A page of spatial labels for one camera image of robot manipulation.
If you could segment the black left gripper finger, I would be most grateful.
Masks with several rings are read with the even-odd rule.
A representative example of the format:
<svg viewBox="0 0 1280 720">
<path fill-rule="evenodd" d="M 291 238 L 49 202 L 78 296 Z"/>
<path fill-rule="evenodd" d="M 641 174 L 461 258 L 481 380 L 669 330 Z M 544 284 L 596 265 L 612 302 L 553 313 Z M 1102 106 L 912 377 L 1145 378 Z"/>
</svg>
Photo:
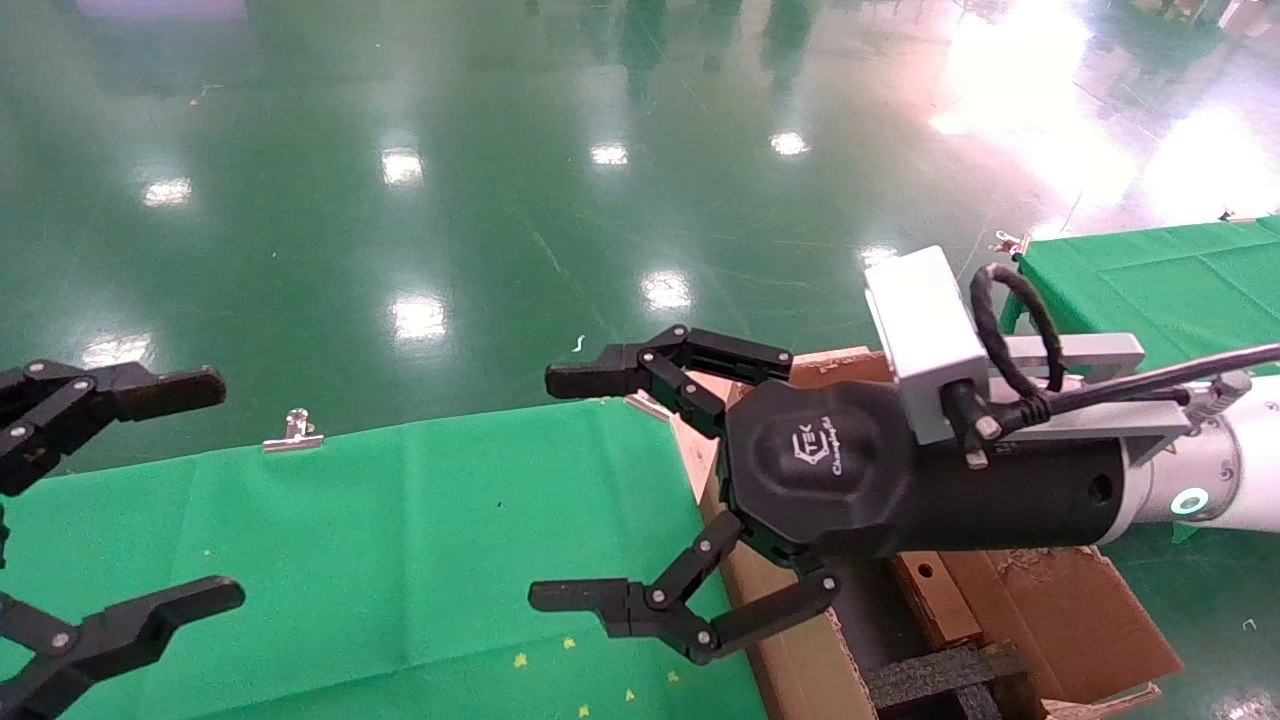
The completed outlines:
<svg viewBox="0 0 1280 720">
<path fill-rule="evenodd" d="M 1 492 L 17 497 L 115 421 L 223 404 L 219 372 L 156 375 L 138 363 L 83 369 L 37 360 L 1 375 Z"/>
<path fill-rule="evenodd" d="M 186 625 L 244 603 L 241 583 L 205 577 L 127 600 L 76 625 L 3 594 L 1 634 L 32 656 L 3 682 L 4 719 L 58 719 L 100 683 L 147 667 Z"/>
</svg>

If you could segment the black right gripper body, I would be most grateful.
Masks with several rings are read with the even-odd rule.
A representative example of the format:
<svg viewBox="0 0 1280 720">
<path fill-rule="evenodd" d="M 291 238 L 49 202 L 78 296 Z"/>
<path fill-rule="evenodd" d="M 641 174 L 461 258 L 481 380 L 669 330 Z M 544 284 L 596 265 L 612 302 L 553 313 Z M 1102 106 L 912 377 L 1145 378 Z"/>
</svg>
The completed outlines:
<svg viewBox="0 0 1280 720">
<path fill-rule="evenodd" d="M 772 562 L 1098 544 L 1121 507 L 1116 439 L 1016 441 L 982 469 L 952 439 L 922 446 L 899 392 L 769 380 L 733 404 L 722 500 Z"/>
</svg>

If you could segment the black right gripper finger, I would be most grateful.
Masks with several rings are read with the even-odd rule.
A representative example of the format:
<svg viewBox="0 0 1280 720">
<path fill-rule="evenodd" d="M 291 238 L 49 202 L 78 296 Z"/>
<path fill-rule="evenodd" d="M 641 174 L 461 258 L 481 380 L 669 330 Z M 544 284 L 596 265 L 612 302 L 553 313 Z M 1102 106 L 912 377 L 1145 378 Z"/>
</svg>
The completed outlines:
<svg viewBox="0 0 1280 720">
<path fill-rule="evenodd" d="M 527 593 L 540 612 L 591 612 L 611 638 L 654 638 L 695 665 L 753 647 L 823 614 L 840 583 L 826 571 L 705 619 L 689 606 L 703 583 L 742 539 L 746 527 L 719 512 L 653 583 L 625 578 L 534 582 Z"/>
<path fill-rule="evenodd" d="M 576 400 L 644 392 L 700 436 L 718 439 L 724 429 L 726 402 L 690 373 L 754 387 L 787 380 L 792 364 L 792 354 L 781 347 L 672 325 L 640 343 L 607 345 L 589 363 L 550 364 L 547 393 Z"/>
</svg>

